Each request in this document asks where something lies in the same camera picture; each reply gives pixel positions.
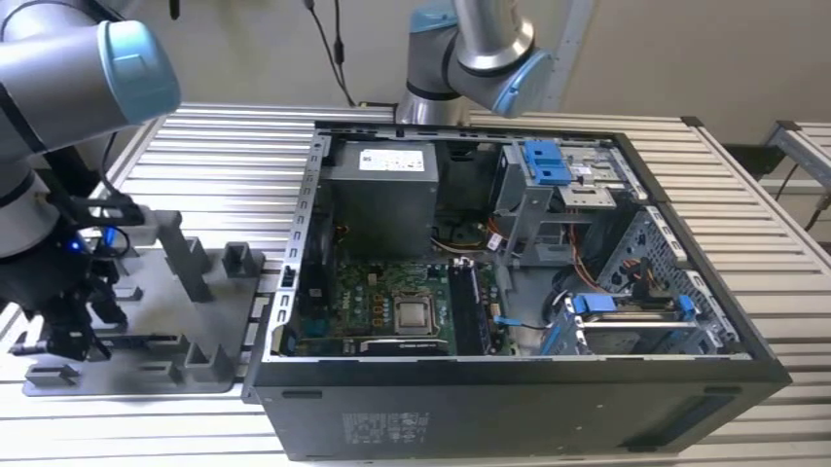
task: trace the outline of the cable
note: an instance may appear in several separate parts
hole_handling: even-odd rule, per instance
[[[99,178],[102,179],[102,184],[107,187],[111,195],[120,195],[122,192],[114,185],[114,182],[107,178],[107,160],[110,159],[110,153],[114,150],[114,144],[116,143],[116,136],[119,136],[119,132],[116,131],[110,136],[110,140],[107,141],[107,147],[104,148],[104,154],[102,155],[102,164],[99,165]]]
[[[546,331],[551,327],[551,324],[548,326],[532,326],[523,323],[518,319],[507,318],[506,316],[494,316],[494,323],[502,324],[503,326],[516,326],[519,328],[532,329],[535,331]]]
[[[347,56],[344,54],[343,40],[340,39],[340,0],[335,0],[335,44],[332,49],[335,53],[338,71],[340,71],[340,85],[343,92],[347,94],[350,105],[355,107],[355,100],[352,100],[352,94],[350,94],[350,88],[347,87],[347,76],[343,73],[343,63],[347,61]]]
[[[606,294],[607,291],[598,285],[598,282],[595,282],[592,274],[586,269],[586,265],[583,265],[583,260],[580,259],[580,255],[576,250],[576,234],[574,230],[574,224],[571,224],[568,232],[571,236],[571,255],[572,255],[574,270],[576,271],[576,275],[580,277],[583,282],[586,282],[586,285],[588,285],[598,292],[602,292]]]
[[[444,251],[454,253],[455,255],[467,255],[470,253],[479,253],[482,251],[482,250],[462,250],[459,248],[454,248],[452,246],[447,246],[434,237],[430,238],[430,241],[432,241],[432,244],[436,245],[439,248],[442,248]]]
[[[820,213],[822,213],[822,210],[816,209],[814,213],[811,214],[810,219],[807,220],[807,224],[806,224],[806,232],[810,231],[810,229],[814,227],[814,224],[816,224],[816,220],[819,219]]]
[[[499,232],[499,228],[496,227],[496,221],[494,220],[494,218],[488,217],[488,229],[491,230],[491,232],[494,234],[496,234],[498,236],[500,236],[502,238],[506,238],[506,236],[503,235],[502,232]]]
[[[543,322],[551,323],[551,319],[548,316],[551,314],[552,309],[555,308],[555,306],[558,306],[558,303],[560,302],[562,298],[566,296],[567,293],[568,293],[567,290],[563,290],[559,293],[558,293],[558,290],[552,290],[548,293],[548,296],[546,297],[546,300],[543,301],[543,311],[542,311]]]
[[[774,197],[774,199],[778,201],[779,197],[782,196],[782,192],[784,191],[784,186],[788,184],[788,181],[791,180],[791,177],[794,176],[794,172],[796,172],[796,169],[799,168],[799,164],[795,163],[794,167],[791,167],[791,171],[788,172],[788,174],[784,177],[784,180],[782,181],[782,186],[779,187],[779,191],[776,192],[776,196]]]
[[[338,74],[338,68],[335,67],[335,58],[332,57],[332,50],[328,47],[328,39],[326,38],[326,31],[323,30],[323,24],[320,23],[320,18],[318,17],[318,12],[315,11],[315,2],[304,2],[307,6],[307,10],[312,14],[312,19],[315,20],[315,25],[318,26],[318,32],[320,33],[320,39],[323,41],[323,48],[326,49],[326,56],[328,57],[328,65],[332,68],[332,73],[335,75],[335,82],[338,83],[338,87],[343,90],[344,96],[347,97],[347,102],[351,107],[355,107],[355,101],[352,100],[352,96],[347,92],[347,87],[340,81],[340,75]]]
[[[628,282],[626,282],[620,288],[616,290],[616,294],[619,294],[620,292],[623,292],[623,290],[626,289],[626,287],[628,287],[630,285],[632,285],[635,282],[632,282],[631,280]]]
[[[94,258],[99,260],[118,260],[123,258],[124,256],[127,256],[127,253],[130,253],[130,249],[132,248],[132,241],[130,240],[130,235],[127,235],[127,232],[120,227],[116,227],[116,226],[107,226],[102,229],[107,229],[107,230],[111,230],[112,232],[118,232],[119,234],[122,234],[122,237],[124,239],[124,248],[122,250],[118,250],[115,253],[104,254],[104,255],[94,252],[92,254],[90,254],[90,256],[92,256]],[[107,241],[108,235],[110,235],[108,232],[102,232],[102,241],[110,248],[114,242],[114,239]]]

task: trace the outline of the green circuit board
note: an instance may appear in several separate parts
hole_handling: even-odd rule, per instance
[[[400,338],[395,329],[396,299],[430,302],[431,331],[408,339],[447,341],[456,354],[456,330],[447,279],[448,266],[422,263],[342,263],[332,288],[332,307],[324,318],[304,317],[298,355],[347,356],[360,341]],[[490,265],[478,271],[480,299],[486,310],[498,303]]]

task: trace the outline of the power supply label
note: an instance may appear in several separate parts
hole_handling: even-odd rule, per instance
[[[344,413],[347,444],[422,444],[427,437],[430,412]]]
[[[364,149],[359,161],[359,170],[423,172],[424,154],[422,151]]]

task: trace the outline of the black cable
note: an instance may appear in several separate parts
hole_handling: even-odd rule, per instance
[[[326,56],[328,57],[328,65],[332,68],[332,73],[335,75],[335,82],[338,83],[338,87],[343,90],[344,96],[347,97],[347,102],[350,106],[355,107],[355,101],[347,92],[347,87],[340,81],[340,75],[338,74],[338,68],[335,66],[335,59],[332,58],[332,50],[328,48],[328,39],[326,38],[326,31],[323,30],[323,24],[320,23],[320,18],[318,17],[318,12],[315,11],[315,4],[307,6],[307,10],[312,14],[312,19],[315,20],[315,25],[318,26],[318,32],[320,33],[320,39],[323,41],[323,48],[326,49]]]
[[[106,254],[106,255],[102,255],[94,252],[90,256],[92,256],[98,260],[118,260],[123,258],[124,256],[127,256],[127,253],[130,253],[130,249],[132,248],[132,241],[130,240],[130,235],[127,235],[127,232],[120,227],[116,227],[116,226],[107,226],[102,229],[103,230],[112,229],[122,235],[124,239],[124,248],[122,250],[118,250],[115,253]],[[104,241],[104,232],[102,232],[102,241]]]
[[[546,300],[543,301],[543,309],[540,312],[540,317],[543,318],[544,323],[551,323],[551,302],[555,300],[560,292],[558,290],[552,290],[546,296]]]
[[[548,329],[544,326],[531,326],[530,324],[524,324],[524,323],[522,323],[519,327],[532,329],[534,331],[546,331]]]
[[[616,292],[615,292],[615,293],[616,293],[616,294],[619,294],[620,292],[623,292],[623,289],[626,289],[626,287],[628,287],[628,286],[630,286],[630,285],[632,285],[634,283],[635,283],[635,282],[634,282],[634,281],[631,281],[631,280],[630,280],[628,282],[626,282],[626,283],[620,286],[620,288],[616,290]]]
[[[822,213],[822,210],[816,209],[814,213],[811,214],[810,219],[807,220],[807,224],[806,224],[806,232],[810,231],[811,227],[814,227],[814,224],[816,224],[816,219],[819,219],[820,213]]]
[[[560,268],[551,278],[552,289],[560,289],[562,284],[574,275],[574,265],[568,265]]]
[[[355,100],[352,94],[350,94],[350,87],[347,86],[347,76],[343,73],[343,63],[347,61],[344,54],[343,40],[340,38],[340,0],[335,0],[335,43],[332,45],[332,51],[335,54],[335,64],[338,65],[338,71],[340,71],[340,85],[344,94],[347,94],[347,100],[350,105],[355,107]]]
[[[774,199],[778,201],[779,197],[782,196],[782,192],[784,192],[784,186],[788,184],[788,181],[791,180],[791,177],[794,176],[794,172],[796,172],[796,169],[799,168],[799,164],[795,163],[794,167],[791,167],[791,171],[788,172],[788,174],[784,177],[784,180],[782,181],[782,186],[779,187],[779,191],[776,192],[776,196],[774,197]]]
[[[102,179],[102,184],[107,187],[107,190],[110,190],[112,195],[122,193],[114,185],[114,182],[111,182],[107,178],[107,160],[110,159],[110,153],[114,150],[116,136],[119,136],[118,131],[110,136],[110,141],[107,141],[107,147],[104,148],[104,154],[102,155],[102,164],[99,165],[99,178]]]

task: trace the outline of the aluminum grating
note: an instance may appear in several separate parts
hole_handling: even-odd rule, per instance
[[[142,130],[111,173],[140,202],[180,209],[187,233],[210,246],[247,239],[267,249],[276,271],[315,119],[388,122],[391,111],[187,104]],[[795,381],[678,457],[571,458],[558,465],[830,465],[830,261],[708,134],[664,118],[531,114],[506,121],[474,113],[472,124],[626,132]],[[275,280],[267,273],[263,292],[275,290]],[[255,315],[266,305],[259,299]],[[23,324],[9,310],[0,314],[0,333],[19,334]],[[0,357],[0,459],[288,465],[262,409],[239,401],[240,385],[206,396],[31,399],[21,393],[24,368],[23,359]],[[544,458],[402,463],[548,464]]]

